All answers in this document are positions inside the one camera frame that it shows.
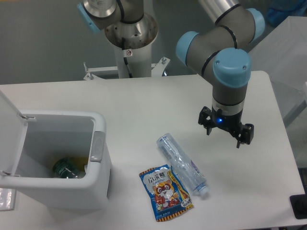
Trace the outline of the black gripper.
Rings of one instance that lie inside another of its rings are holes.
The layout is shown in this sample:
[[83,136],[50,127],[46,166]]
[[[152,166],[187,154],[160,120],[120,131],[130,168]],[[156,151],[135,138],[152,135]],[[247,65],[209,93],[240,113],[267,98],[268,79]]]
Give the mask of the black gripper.
[[213,128],[217,127],[236,137],[236,147],[241,144],[249,145],[254,137],[254,125],[242,124],[243,106],[237,105],[221,105],[220,107],[212,107],[212,110],[204,106],[199,114],[198,124],[206,129],[206,134],[210,135]]

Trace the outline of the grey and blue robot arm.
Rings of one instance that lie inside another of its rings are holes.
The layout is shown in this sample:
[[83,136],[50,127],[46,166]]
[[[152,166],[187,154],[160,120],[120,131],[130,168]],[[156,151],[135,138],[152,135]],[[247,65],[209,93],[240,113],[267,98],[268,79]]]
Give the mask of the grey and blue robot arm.
[[[215,27],[206,34],[186,32],[176,45],[178,59],[213,87],[212,106],[202,108],[198,123],[208,133],[217,127],[238,145],[250,144],[254,126],[241,122],[251,76],[251,59],[243,47],[263,33],[264,18],[237,0],[202,0],[201,6]],[[104,31],[115,48],[121,78],[151,76],[151,44],[158,29],[142,0],[83,0],[77,9],[88,28]]]

